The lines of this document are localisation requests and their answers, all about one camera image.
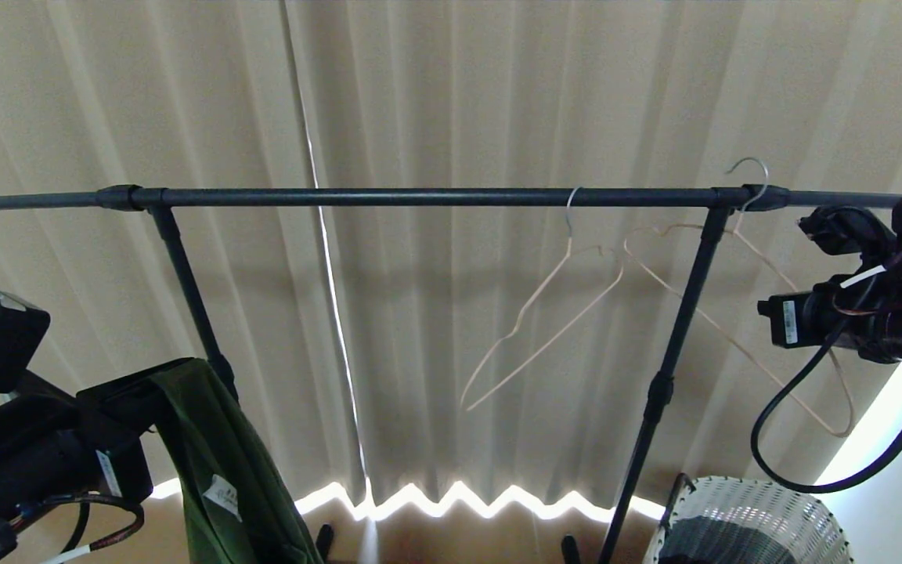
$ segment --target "curtain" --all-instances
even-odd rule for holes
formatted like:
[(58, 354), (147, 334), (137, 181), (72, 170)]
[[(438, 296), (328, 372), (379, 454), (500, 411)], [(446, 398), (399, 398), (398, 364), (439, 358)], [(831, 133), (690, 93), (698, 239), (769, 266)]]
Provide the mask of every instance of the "curtain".
[[(171, 188), (738, 186), (761, 157), (796, 190), (902, 193), (902, 4), (0, 3), (0, 193)], [(826, 257), (798, 208), (749, 215), (756, 245), (809, 287)], [(178, 208), (241, 404), (296, 497), (330, 482), (377, 502), (458, 479), (611, 506), (677, 299), (637, 267), (475, 410), (488, 347), (565, 253), (561, 208)], [(574, 249), (701, 210), (570, 214)], [(887, 214), (881, 216), (888, 221)], [(637, 237), (683, 286), (697, 232)], [(146, 214), (0, 213), (0, 288), (51, 312), (33, 369), (74, 392), (200, 356)], [(335, 281), (334, 302), (330, 272)], [(469, 403), (604, 289), (605, 253), (573, 258), (484, 369)], [(788, 378), (756, 300), (787, 288), (740, 243), (702, 309)], [(889, 371), (842, 351), (862, 414)], [(777, 391), (698, 319), (638, 495), (677, 472), (754, 475), (749, 428)], [(802, 396), (847, 410), (829, 367)], [(786, 403), (767, 432), (785, 475), (840, 446)], [(146, 438), (153, 477), (171, 477)], [(364, 467), (361, 462), (363, 449)]]

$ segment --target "black metal rack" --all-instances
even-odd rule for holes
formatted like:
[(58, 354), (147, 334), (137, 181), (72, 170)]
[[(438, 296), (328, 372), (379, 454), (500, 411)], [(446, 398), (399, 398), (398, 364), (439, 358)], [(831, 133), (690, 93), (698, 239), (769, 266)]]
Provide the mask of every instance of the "black metal rack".
[[(606, 564), (615, 553), (615, 546), (622, 532), (622, 525), (633, 492), (636, 489), (645, 458), (652, 443), (652, 436), (663, 416), (663, 408), (673, 397), (673, 371), (677, 367), (680, 351), (684, 347), (687, 329), (691, 326), (695, 307), (702, 296), (705, 279), (715, 258), (730, 215), (747, 204), (765, 188), (763, 185), (734, 186), (734, 188), (669, 188), (669, 189), (592, 189), (577, 190), (572, 198), (573, 207), (602, 208), (708, 208), (701, 242), (695, 252), (694, 265), (688, 276), (677, 310), (676, 320), (670, 332), (666, 352), (659, 371), (649, 385), (647, 406), (642, 414), (642, 424), (636, 447), (622, 482), (619, 500), (615, 507), (608, 534), (604, 537), (597, 561)], [(0, 210), (31, 210), (32, 208), (110, 208), (123, 212), (148, 211), (153, 216), (165, 242), (176, 278), (193, 324), (197, 328), (204, 353), (211, 367), (236, 396), (235, 376), (232, 365), (218, 348), (211, 321), (204, 308), (204, 299), (193, 278), (189, 258), (179, 236), (172, 208), (175, 207), (301, 207), (301, 206), (505, 206), (505, 207), (563, 207), (572, 189), (209, 189), (177, 190), (165, 188), (141, 188), (141, 186), (110, 186), (97, 192), (82, 193), (32, 193), (31, 195), (0, 196)], [(786, 207), (816, 207), (824, 204), (844, 204), (866, 208), (891, 208), (900, 199), (891, 193), (843, 193), (799, 192), (780, 186), (767, 186), (763, 195), (749, 202), (748, 212), (765, 212)], [(567, 536), (562, 541), (563, 560), (566, 564), (579, 563), (576, 542)]]

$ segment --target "white basket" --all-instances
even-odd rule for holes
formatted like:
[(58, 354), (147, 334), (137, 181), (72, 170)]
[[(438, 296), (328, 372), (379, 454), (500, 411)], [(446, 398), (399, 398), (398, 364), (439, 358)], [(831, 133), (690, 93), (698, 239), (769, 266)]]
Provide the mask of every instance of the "white basket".
[(740, 554), (752, 564), (855, 561), (844, 531), (816, 497), (772, 482), (720, 475), (697, 479), (694, 485), (694, 490), (684, 486), (676, 494), (669, 532), (663, 526), (656, 529), (644, 564), (655, 564), (672, 551), (719, 564), (737, 562)]

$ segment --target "green cloth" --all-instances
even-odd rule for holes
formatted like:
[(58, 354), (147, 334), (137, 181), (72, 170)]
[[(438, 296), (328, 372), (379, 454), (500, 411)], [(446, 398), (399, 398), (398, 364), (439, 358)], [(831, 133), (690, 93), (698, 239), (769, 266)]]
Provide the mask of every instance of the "green cloth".
[[(182, 484), (190, 561), (322, 564), (264, 443), (207, 361), (186, 361), (151, 381), (175, 412), (157, 427)], [(240, 517), (222, 506), (232, 503), (204, 496), (216, 475), (236, 488)]]

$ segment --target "black rod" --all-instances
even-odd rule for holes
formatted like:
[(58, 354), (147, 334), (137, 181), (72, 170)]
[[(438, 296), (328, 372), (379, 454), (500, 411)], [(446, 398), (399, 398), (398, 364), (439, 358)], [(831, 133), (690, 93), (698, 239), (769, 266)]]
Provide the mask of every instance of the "black rod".
[(619, 534), (626, 521), (629, 504), (633, 494), (636, 493), (636, 485), (649, 453), (656, 425), (659, 425), (659, 420), (663, 417), (663, 408), (673, 397), (673, 369), (677, 367), (677, 358), (680, 357), (680, 350), (684, 348), (687, 329), (691, 326), (691, 318), (694, 317), (695, 307), (698, 307), (698, 299), (702, 296), (705, 279), (709, 277), (709, 267), (712, 266), (712, 260), (716, 256), (716, 247), (723, 238), (723, 229), (726, 229), (730, 213), (729, 208), (711, 208), (709, 214), (705, 216), (702, 240), (698, 244), (698, 252), (695, 253), (695, 264), (692, 265), (691, 275), (687, 278), (684, 298), (680, 300), (680, 309), (677, 310), (677, 318), (673, 321), (673, 329), (670, 332), (670, 340), (666, 343), (661, 367), (649, 383), (649, 393), (642, 413), (642, 425), (636, 438), (636, 447), (633, 449), (626, 479), (622, 483), (622, 493), (612, 516), (612, 524), (608, 526), (608, 534), (604, 536), (601, 556), (597, 558), (598, 564), (608, 564), (615, 554), (615, 546), (619, 542)]
[(193, 278), (193, 269), (190, 269), (186, 248), (183, 247), (182, 239), (179, 236), (176, 217), (170, 208), (162, 206), (148, 208), (148, 213), (155, 220), (158, 235), (165, 242), (165, 251), (169, 254), (172, 270), (176, 272), (179, 288), (182, 289), (183, 297), (186, 299), (186, 307), (190, 310), (190, 317), (193, 318), (193, 326), (197, 329), (197, 335), (200, 336), (204, 354), (207, 354), (207, 361), (210, 362), (211, 369), (214, 369), (218, 379), (221, 379), (232, 397), (238, 400), (239, 393), (236, 391), (236, 376), (232, 372), (232, 364), (229, 364), (228, 358), (223, 356), (222, 350), (218, 347), (215, 329), (211, 327), (211, 319), (207, 317), (204, 299), (200, 296), (197, 279)]
[[(740, 208), (754, 197), (759, 185), (731, 188), (594, 188), (579, 190), (574, 207), (604, 208)], [(140, 211), (165, 207), (262, 206), (511, 206), (561, 207), (569, 188), (418, 188), (418, 189), (161, 189), (111, 186), (98, 192), (28, 193), (0, 196), (0, 210), (29, 208), (113, 208)], [(749, 211), (787, 206), (816, 207), (844, 204), (891, 208), (897, 193), (796, 192), (769, 186)]]

